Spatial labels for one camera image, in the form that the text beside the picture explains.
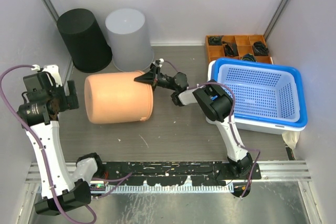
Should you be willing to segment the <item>orange bucket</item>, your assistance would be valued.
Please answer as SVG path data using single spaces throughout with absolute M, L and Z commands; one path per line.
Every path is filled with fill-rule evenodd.
M 153 90 L 135 82 L 143 71 L 92 74 L 85 79 L 85 107 L 93 124 L 146 121 L 153 111 Z

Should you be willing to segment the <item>black bucket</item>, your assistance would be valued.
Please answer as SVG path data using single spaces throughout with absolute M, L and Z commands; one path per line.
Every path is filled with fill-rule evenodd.
M 90 10 L 76 8 L 63 13 L 57 20 L 57 28 L 79 71 L 94 73 L 109 65 L 111 48 Z

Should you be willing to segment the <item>grey bucket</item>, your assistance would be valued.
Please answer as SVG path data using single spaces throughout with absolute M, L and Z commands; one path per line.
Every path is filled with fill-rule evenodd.
M 124 72 L 145 70 L 154 59 L 145 15 L 133 8 L 111 12 L 105 20 L 112 61 Z

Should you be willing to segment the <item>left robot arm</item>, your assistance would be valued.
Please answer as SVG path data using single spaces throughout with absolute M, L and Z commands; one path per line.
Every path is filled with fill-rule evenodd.
M 17 114 L 29 127 L 26 134 L 36 155 L 42 185 L 35 212 L 57 216 L 89 205 L 89 183 L 101 179 L 105 167 L 97 153 L 90 153 L 78 158 L 75 171 L 69 173 L 60 144 L 58 114 L 79 108 L 74 81 L 68 81 L 68 95 L 58 77 L 47 71 L 26 76 L 23 82 L 27 91 Z

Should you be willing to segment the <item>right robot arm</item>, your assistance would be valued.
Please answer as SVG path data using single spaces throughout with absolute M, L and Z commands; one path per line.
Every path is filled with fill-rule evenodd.
M 161 72 L 164 61 L 153 62 L 150 70 L 136 78 L 135 82 L 173 90 L 171 98 L 176 106 L 198 104 L 206 118 L 215 124 L 224 141 L 230 172 L 233 177 L 241 179 L 252 174 L 254 162 L 251 154 L 243 145 L 234 122 L 234 99 L 220 83 L 211 80 L 205 84 L 189 87 L 187 76 L 177 72 L 171 77 Z

